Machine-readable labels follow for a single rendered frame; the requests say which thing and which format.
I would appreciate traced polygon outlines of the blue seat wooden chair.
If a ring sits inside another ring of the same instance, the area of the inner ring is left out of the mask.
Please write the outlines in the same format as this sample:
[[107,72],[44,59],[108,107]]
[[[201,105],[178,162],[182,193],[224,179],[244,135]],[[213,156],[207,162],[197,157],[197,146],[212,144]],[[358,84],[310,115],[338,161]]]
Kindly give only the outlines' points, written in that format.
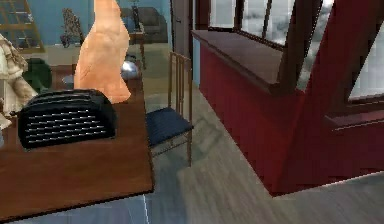
[[148,145],[154,148],[165,142],[169,147],[153,154],[161,155],[182,144],[186,145],[187,162],[192,165],[193,118],[192,61],[170,51],[168,65],[167,106],[146,114]]

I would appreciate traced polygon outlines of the silver round bowl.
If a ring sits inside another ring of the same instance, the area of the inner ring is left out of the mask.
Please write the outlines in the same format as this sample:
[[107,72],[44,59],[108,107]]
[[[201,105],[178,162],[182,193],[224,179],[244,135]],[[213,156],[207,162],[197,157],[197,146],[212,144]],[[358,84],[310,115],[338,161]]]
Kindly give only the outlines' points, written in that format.
[[139,69],[134,62],[124,61],[121,67],[121,77],[124,80],[137,78],[139,76]]

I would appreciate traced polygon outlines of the dark brown room door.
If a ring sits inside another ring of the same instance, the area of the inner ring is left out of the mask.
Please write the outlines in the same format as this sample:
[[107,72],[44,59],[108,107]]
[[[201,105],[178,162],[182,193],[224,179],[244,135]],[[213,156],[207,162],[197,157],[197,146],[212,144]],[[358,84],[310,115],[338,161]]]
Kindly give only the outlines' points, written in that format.
[[170,0],[173,51],[190,58],[193,0]]

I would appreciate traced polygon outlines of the brown small side table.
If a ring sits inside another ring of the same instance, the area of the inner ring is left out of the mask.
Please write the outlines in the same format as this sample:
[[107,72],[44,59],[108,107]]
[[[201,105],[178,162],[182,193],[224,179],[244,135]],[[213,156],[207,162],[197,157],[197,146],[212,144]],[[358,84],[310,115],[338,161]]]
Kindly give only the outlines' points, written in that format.
[[143,24],[140,23],[139,30],[130,32],[129,35],[131,40],[139,43],[143,69],[146,69],[146,58],[145,58],[145,48],[144,48],[145,31],[144,31]]

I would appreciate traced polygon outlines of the dark grey sofa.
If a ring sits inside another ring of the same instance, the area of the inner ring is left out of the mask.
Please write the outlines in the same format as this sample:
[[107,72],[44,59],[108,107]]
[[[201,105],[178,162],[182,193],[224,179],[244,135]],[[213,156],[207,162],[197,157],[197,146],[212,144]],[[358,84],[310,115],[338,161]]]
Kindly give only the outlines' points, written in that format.
[[[145,33],[146,43],[167,43],[167,22],[154,7],[138,7],[138,18]],[[129,33],[136,31],[133,8],[122,8],[121,16]]]

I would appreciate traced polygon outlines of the brown framed window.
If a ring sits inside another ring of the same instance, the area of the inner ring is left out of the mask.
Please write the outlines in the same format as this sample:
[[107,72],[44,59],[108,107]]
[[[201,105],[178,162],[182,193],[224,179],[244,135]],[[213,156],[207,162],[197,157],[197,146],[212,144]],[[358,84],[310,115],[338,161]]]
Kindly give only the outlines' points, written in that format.
[[384,0],[236,0],[231,24],[211,24],[193,35],[221,62],[201,77],[211,105],[250,102],[293,106],[298,88],[316,68],[334,72],[366,48],[384,21]]

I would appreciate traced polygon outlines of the brown wooden table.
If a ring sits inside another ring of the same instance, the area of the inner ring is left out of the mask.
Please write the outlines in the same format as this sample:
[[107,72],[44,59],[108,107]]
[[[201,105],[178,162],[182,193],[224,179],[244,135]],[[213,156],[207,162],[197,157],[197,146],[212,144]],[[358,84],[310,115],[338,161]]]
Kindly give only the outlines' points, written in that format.
[[117,135],[24,151],[17,122],[0,147],[0,224],[154,190],[147,143],[143,82],[128,81],[131,97],[114,106]]

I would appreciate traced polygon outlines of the black toaster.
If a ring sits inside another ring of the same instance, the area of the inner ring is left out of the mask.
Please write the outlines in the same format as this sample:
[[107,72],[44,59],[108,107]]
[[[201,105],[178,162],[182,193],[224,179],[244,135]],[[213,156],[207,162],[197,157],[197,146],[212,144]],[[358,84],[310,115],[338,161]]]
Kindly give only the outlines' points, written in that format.
[[95,89],[44,92],[17,115],[18,137],[26,150],[116,136],[116,112]]

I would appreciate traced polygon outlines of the patterned back wooden chair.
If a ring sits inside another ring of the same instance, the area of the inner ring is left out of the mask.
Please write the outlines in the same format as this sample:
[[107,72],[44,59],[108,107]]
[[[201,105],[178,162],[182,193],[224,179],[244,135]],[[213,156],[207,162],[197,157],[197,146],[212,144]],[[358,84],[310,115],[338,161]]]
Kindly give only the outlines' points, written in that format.
[[64,48],[68,48],[74,38],[79,40],[79,44],[84,42],[84,34],[81,29],[80,19],[73,13],[70,8],[62,9],[64,33],[60,36],[61,43]]

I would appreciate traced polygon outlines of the dark green round pot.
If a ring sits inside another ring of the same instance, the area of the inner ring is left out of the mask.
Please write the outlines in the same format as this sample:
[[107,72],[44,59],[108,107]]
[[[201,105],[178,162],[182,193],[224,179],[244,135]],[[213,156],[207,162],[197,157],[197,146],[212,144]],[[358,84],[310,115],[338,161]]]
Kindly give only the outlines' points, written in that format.
[[52,70],[41,58],[27,59],[28,69],[22,74],[27,83],[37,92],[41,93],[52,86]]

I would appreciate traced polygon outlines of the cream draped figurine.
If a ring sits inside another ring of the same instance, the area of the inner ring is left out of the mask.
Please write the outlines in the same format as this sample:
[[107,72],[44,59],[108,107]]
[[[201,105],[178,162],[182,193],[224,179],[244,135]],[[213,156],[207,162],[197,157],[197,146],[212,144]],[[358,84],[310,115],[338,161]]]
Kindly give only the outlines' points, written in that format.
[[12,112],[19,112],[37,92],[22,77],[28,70],[28,63],[0,34],[0,129],[10,126]]

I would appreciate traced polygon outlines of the yellow framed window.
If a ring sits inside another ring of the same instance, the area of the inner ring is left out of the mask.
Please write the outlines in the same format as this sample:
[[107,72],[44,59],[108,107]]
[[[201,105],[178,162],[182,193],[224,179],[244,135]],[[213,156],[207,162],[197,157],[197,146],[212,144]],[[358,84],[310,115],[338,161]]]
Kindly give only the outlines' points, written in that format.
[[22,54],[45,52],[27,0],[0,0],[0,34]]

